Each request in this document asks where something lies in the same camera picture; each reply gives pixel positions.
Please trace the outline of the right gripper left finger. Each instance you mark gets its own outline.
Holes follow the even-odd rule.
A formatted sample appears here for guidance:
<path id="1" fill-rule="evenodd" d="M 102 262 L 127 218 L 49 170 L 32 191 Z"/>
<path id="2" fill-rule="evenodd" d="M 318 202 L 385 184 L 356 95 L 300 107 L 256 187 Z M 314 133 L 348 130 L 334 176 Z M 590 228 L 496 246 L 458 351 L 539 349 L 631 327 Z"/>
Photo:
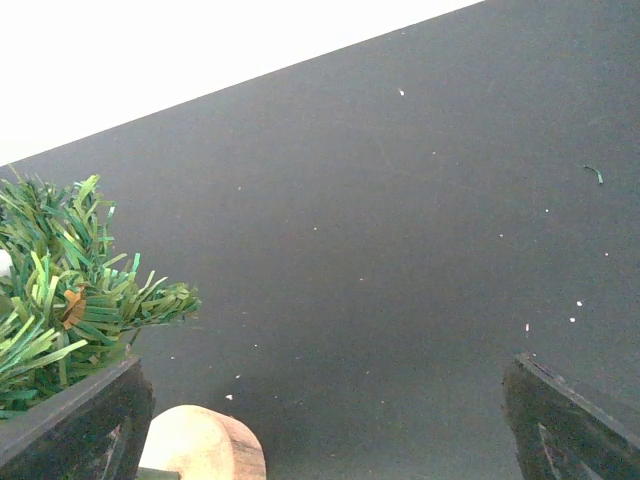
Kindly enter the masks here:
<path id="1" fill-rule="evenodd" d="M 3 479 L 134 479 L 154 410 L 130 355 L 1 425 Z"/>

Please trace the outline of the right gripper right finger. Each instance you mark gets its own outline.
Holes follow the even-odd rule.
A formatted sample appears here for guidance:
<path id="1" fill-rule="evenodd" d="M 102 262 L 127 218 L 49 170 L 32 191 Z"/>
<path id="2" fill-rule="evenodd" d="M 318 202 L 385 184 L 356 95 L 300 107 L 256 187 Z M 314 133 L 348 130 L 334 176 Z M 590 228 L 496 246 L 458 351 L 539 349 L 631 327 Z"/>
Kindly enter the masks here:
<path id="1" fill-rule="evenodd" d="M 563 377 L 528 352 L 502 380 L 503 413 L 525 479 L 637 479 L 639 408 Z"/>

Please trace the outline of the small green christmas tree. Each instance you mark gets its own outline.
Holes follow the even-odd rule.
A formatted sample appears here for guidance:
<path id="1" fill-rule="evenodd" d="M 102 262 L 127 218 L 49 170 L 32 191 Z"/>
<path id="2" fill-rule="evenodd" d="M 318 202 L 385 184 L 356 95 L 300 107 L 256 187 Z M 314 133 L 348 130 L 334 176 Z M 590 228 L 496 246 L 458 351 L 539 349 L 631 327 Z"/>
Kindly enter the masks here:
<path id="1" fill-rule="evenodd" d="M 8 422 L 127 357 L 144 327 L 180 323 L 201 301 L 186 283 L 116 253 L 114 202 L 99 176 L 59 188 L 1 182 L 1 420 Z"/>

